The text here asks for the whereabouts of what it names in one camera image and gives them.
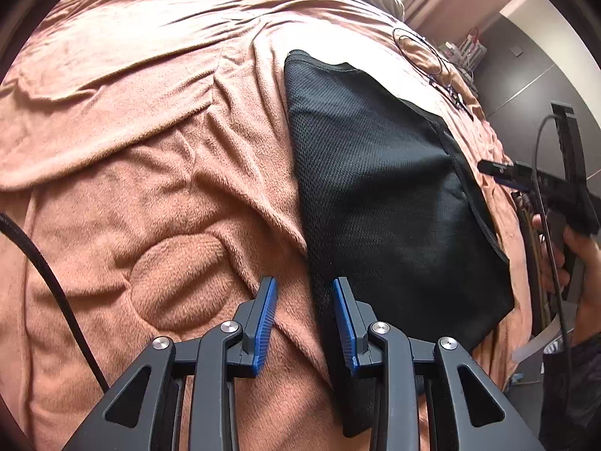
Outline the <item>right forearm dark sleeve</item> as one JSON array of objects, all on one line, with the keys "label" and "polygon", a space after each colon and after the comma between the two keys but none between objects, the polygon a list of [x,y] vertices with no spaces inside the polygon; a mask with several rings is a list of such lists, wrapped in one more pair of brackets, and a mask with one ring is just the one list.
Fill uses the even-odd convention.
[{"label": "right forearm dark sleeve", "polygon": [[547,450],[600,448],[600,336],[575,345],[571,366],[557,340],[543,351],[539,440]]}]

